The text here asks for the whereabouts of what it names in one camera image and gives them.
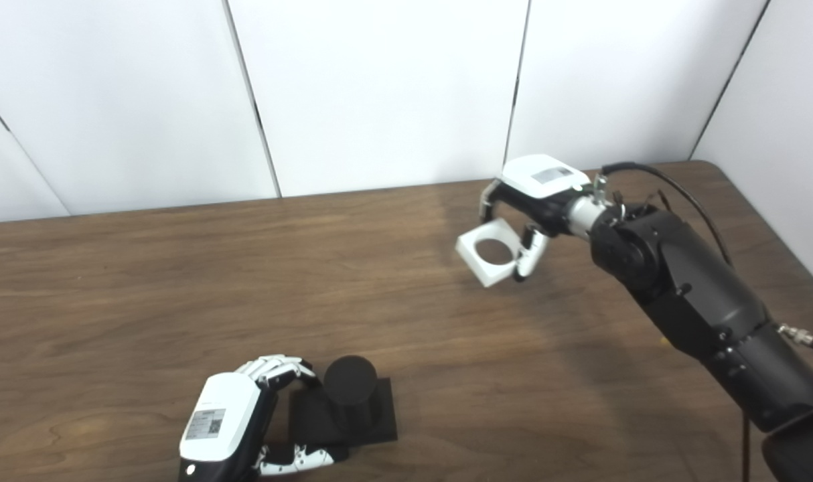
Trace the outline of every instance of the label sticker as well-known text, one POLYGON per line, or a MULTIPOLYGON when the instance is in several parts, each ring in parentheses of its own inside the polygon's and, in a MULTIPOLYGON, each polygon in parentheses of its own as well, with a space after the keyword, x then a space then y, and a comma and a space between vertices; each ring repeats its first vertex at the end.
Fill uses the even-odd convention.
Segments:
POLYGON ((186 430, 186 440, 201 438, 216 438, 222 429, 222 419, 225 418, 225 409, 199 410, 192 414, 189 430, 186 430))
POLYGON ((540 173, 532 174, 532 179, 541 184, 545 184, 561 177, 569 176, 570 174, 573 174, 572 171, 565 167, 551 167, 540 173))

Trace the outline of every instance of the wooden table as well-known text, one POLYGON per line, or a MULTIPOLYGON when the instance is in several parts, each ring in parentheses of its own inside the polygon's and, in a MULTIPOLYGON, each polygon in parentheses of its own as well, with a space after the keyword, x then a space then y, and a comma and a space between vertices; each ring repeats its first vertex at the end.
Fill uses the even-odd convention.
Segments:
MULTIPOLYGON (((664 170, 774 317, 813 330, 813 280, 720 171, 664 170)), ((630 200, 658 187, 612 181, 630 200)), ((586 244, 480 287, 453 244, 484 186, 0 224, 0 480, 174 480, 204 379, 269 353, 320 373, 357 353, 394 384, 400 441, 302 480, 738 480, 738 409, 586 244)))

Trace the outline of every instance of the white wall panel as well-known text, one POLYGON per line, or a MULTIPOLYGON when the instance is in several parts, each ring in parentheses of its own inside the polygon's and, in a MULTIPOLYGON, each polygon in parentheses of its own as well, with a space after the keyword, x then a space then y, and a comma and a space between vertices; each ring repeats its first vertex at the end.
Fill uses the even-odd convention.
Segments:
POLYGON ((694 156, 719 165, 813 274, 813 0, 770 3, 694 156))
POLYGON ((533 0, 508 159, 685 161, 764 0, 533 0))
POLYGON ((526 0, 230 0, 284 195, 492 177, 526 0))
POLYGON ((275 194, 218 0, 0 0, 0 113, 74 214, 275 194))
POLYGON ((0 222, 52 216, 67 210, 0 122, 0 222))

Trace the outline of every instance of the qr code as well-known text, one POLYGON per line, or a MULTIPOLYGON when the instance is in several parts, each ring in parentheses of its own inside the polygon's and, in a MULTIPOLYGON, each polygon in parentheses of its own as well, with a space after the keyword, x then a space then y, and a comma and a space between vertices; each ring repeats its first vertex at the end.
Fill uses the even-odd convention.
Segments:
POLYGON ((210 429, 207 430, 207 433, 214 433, 219 435, 219 428, 222 427, 222 419, 213 420, 210 422, 210 429))

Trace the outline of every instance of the robotic arm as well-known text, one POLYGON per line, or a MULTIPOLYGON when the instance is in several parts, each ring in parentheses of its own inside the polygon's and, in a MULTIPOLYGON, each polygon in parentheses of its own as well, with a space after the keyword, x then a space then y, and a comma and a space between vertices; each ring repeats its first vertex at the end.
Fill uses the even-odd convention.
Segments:
POLYGON ((495 205, 504 202, 535 223, 526 227, 516 257, 519 281, 531 274, 549 238, 588 241, 595 264, 769 434, 763 452, 776 478, 813 481, 813 369, 783 335, 811 348, 813 336, 774 323, 733 268, 676 214, 607 201, 603 174, 619 167, 632 165, 605 167, 591 183, 546 155, 514 159, 481 195, 481 222, 492 220, 495 205))

